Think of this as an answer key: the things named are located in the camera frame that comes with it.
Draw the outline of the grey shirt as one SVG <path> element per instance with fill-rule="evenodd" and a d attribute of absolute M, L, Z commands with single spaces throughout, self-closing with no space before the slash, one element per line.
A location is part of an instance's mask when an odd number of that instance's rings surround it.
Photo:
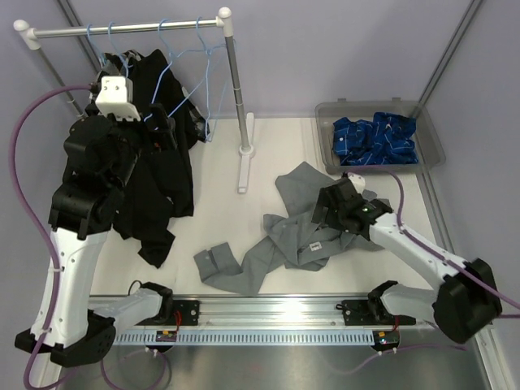
<path fill-rule="evenodd" d="M 275 180 L 288 215 L 263 215 L 266 236 L 238 262 L 227 242 L 194 256 L 201 282 L 246 297 L 258 295 L 267 274 L 288 269 L 320 271 L 330 257 L 350 249 L 377 252 L 367 239 L 311 222 L 319 190 L 336 181 L 303 162 Z"/>

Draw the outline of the blue plaid shirt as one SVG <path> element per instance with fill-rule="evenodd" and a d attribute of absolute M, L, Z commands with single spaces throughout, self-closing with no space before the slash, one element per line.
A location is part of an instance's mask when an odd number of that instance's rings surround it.
<path fill-rule="evenodd" d="M 417 164 L 416 129 L 416 119 L 388 112 L 371 121 L 343 117 L 333 123 L 332 151 L 342 166 Z"/>

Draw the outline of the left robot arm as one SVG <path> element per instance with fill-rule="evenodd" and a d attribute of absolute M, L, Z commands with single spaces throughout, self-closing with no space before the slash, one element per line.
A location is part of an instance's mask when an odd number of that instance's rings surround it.
<path fill-rule="evenodd" d="M 72 368 L 100 362 L 116 336 L 143 322 L 164 324 L 175 312 L 173 292 L 147 282 L 105 308 L 91 310 L 89 296 L 102 246 L 124 203 L 124 191 L 140 157 L 176 147 L 174 123 L 150 105 L 158 129 L 135 119 L 90 115 L 71 126 L 63 143 L 63 182 L 50 208 L 48 234 L 57 255 L 45 284 L 41 314 L 15 338 L 15 347 L 47 353 Z"/>

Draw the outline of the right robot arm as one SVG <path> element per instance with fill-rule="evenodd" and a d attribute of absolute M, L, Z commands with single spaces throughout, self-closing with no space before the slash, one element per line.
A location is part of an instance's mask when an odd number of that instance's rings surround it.
<path fill-rule="evenodd" d="M 389 280 L 374 288 L 367 296 L 374 321 L 422 320 L 464 344 L 502 315 L 495 278 L 484 260 L 465 260 L 425 240 L 385 202 L 366 200 L 351 180 L 320 189 L 312 220 L 383 247 L 429 284 L 428 289 L 409 288 Z"/>

